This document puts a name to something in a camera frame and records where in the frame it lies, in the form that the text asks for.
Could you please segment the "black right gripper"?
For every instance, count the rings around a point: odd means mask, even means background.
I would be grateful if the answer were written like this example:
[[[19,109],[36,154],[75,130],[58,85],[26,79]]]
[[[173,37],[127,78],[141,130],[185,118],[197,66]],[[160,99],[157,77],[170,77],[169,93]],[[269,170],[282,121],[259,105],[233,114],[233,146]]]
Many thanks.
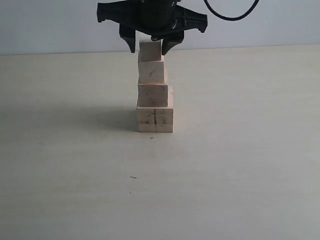
[[[161,54],[183,42],[186,30],[206,31],[208,17],[178,5],[176,0],[122,0],[97,4],[97,21],[119,24],[119,35],[131,53],[136,51],[136,31],[162,38]]]

